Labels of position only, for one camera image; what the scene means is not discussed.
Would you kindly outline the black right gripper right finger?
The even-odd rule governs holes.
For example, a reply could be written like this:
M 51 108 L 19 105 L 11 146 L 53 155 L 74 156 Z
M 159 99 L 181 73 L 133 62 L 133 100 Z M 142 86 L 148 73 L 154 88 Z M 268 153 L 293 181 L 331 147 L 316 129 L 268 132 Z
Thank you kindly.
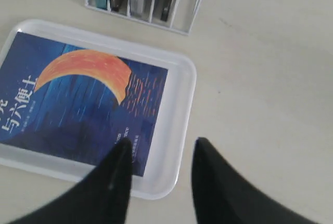
M 197 223 L 314 223 L 240 175 L 206 138 L 195 142 L 191 189 Z

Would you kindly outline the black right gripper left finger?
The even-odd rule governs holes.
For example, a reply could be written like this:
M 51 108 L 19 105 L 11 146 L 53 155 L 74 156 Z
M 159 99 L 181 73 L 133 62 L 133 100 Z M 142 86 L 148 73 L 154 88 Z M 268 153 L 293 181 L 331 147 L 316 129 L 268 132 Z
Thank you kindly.
M 132 143 L 122 138 L 82 181 L 14 223 L 125 223 L 132 188 Z

